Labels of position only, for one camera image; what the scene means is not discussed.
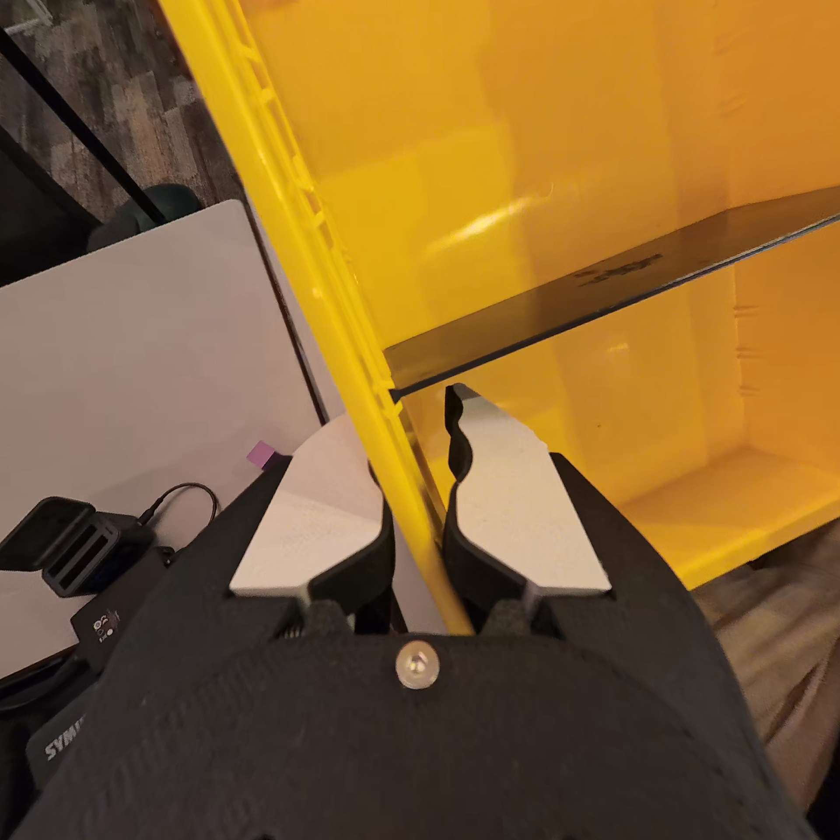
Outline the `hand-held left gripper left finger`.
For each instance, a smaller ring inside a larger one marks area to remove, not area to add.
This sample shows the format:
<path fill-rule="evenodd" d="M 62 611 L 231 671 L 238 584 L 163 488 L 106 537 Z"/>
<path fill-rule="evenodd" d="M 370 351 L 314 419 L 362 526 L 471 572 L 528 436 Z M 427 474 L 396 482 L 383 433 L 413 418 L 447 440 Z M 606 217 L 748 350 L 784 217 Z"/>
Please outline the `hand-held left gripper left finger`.
<path fill-rule="evenodd" d="M 345 413 L 297 448 L 228 588 L 349 616 L 391 590 L 395 567 L 391 510 Z"/>

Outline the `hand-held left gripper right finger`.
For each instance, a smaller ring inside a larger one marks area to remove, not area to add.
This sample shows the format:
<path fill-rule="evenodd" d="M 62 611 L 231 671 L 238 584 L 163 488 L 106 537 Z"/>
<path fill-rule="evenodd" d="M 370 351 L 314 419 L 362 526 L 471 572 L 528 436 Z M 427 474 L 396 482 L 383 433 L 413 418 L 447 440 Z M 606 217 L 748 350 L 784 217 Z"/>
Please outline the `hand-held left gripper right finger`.
<path fill-rule="evenodd" d="M 500 602 L 533 616 L 552 597 L 613 587 L 548 446 L 514 416 L 456 383 L 446 388 L 448 467 L 443 531 L 449 581 L 472 621 Z"/>

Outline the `yellow plastic bin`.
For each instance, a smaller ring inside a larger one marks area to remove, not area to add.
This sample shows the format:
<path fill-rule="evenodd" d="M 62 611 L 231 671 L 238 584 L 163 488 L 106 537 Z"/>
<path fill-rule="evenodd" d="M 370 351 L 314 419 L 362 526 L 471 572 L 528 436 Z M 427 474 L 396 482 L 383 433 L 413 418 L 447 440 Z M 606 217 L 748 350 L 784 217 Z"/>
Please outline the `yellow plastic bin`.
<path fill-rule="evenodd" d="M 384 350 L 838 186 L 838 2 L 161 2 L 447 629 L 463 382 L 693 589 L 838 518 L 838 222 L 394 403 Z"/>

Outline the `black box with label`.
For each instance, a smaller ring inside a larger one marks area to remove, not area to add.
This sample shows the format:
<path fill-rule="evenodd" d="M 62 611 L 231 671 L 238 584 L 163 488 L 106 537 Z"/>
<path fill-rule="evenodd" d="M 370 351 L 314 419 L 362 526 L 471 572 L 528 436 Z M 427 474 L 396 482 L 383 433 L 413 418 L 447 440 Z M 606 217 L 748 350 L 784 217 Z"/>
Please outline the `black box with label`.
<path fill-rule="evenodd" d="M 175 557 L 170 547 L 154 546 L 116 581 L 94 596 L 70 619 L 77 637 L 77 658 L 99 675 L 147 596 Z"/>

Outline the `black divider panel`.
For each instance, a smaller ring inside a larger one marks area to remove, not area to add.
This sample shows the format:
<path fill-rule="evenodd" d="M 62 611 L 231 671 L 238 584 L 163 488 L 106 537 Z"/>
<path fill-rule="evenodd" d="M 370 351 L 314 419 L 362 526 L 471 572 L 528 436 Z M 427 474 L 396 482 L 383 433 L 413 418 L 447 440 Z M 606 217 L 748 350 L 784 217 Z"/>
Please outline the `black divider panel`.
<path fill-rule="evenodd" d="M 839 219 L 839 187 L 730 208 L 384 350 L 394 403 Z"/>

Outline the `open black charger case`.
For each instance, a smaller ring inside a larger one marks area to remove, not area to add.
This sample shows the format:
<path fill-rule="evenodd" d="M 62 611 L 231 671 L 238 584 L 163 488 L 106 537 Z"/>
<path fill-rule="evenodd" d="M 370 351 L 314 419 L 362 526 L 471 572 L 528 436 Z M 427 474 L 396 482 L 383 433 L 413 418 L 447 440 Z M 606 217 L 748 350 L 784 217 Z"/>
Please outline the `open black charger case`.
<path fill-rule="evenodd" d="M 1 543 L 1 570 L 40 573 L 59 597 L 97 595 L 154 546 L 149 524 L 64 497 L 39 501 Z"/>

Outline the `black device with white print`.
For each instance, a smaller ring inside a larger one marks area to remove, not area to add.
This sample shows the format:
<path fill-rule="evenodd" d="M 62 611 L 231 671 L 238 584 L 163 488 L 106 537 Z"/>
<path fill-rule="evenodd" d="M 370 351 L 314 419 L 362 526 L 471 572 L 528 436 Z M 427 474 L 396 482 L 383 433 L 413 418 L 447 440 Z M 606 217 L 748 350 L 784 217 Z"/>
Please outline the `black device with white print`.
<path fill-rule="evenodd" d="M 25 754 L 37 791 L 45 789 L 76 740 L 94 690 L 79 694 L 29 738 Z"/>

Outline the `dark green chair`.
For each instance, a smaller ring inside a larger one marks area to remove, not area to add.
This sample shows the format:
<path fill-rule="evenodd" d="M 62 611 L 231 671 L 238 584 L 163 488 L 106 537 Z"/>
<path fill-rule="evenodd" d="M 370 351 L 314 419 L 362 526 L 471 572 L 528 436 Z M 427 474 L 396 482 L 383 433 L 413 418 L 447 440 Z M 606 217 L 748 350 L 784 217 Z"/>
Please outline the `dark green chair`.
<path fill-rule="evenodd" d="M 186 185 L 165 183 L 150 186 L 143 192 L 162 213 L 165 224 L 195 214 L 205 207 L 199 196 Z M 115 245 L 156 226 L 142 208 L 129 199 L 107 222 L 91 232 L 86 252 L 90 254 Z"/>

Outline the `black metal frame bar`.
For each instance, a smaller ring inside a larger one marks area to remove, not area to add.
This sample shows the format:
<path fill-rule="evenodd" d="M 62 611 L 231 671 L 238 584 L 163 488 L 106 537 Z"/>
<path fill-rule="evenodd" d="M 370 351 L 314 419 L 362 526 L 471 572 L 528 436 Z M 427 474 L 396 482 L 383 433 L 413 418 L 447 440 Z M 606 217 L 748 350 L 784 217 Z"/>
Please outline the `black metal frame bar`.
<path fill-rule="evenodd" d="M 122 167 L 98 136 L 85 124 L 83 119 L 4 29 L 1 30 L 1 55 L 47 108 L 57 116 L 58 120 L 110 174 L 112 179 L 134 200 L 139 209 L 150 219 L 152 225 L 166 224 L 167 220 L 160 208 L 146 195 L 145 191 Z"/>

